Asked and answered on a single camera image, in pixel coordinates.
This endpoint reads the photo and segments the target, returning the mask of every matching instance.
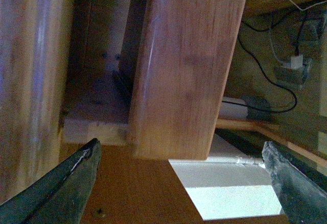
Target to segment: wooden wall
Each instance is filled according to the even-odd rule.
[[[74,0],[0,0],[0,203],[59,161]]]

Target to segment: white surface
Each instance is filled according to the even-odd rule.
[[[262,159],[247,156],[216,134],[214,134],[209,156],[206,160],[169,160],[169,162],[263,164]]]
[[[245,101],[236,98],[223,97],[223,101],[240,103],[245,105]],[[230,119],[246,119],[248,115],[247,107],[242,107],[235,104],[222,103],[220,106],[219,117]]]
[[[169,162],[204,220],[279,215],[282,209],[268,173],[253,164],[262,160],[251,161],[217,135],[207,160]]]
[[[204,220],[279,215],[281,205],[272,186],[187,188]]]
[[[268,173],[257,165],[230,163],[172,163],[185,188],[271,185]]]

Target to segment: wooden leg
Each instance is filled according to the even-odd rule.
[[[207,157],[244,4],[147,0],[129,120],[137,157]]]

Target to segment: wooden floor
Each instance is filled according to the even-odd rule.
[[[61,160],[81,146],[63,144]],[[203,221],[167,160],[134,159],[130,146],[103,145],[97,180],[81,223],[288,222],[285,216]]]

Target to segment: wooden frame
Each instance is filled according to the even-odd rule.
[[[272,125],[269,123],[250,121],[250,120],[232,120],[218,118],[216,123],[217,129],[228,129],[228,130],[240,130],[240,131],[252,131],[259,132],[272,140],[278,142],[279,144],[286,146],[290,150],[301,154],[307,159],[327,168],[327,155],[310,150],[303,145],[297,145],[288,139],[280,136],[275,130],[278,129],[277,125]]]

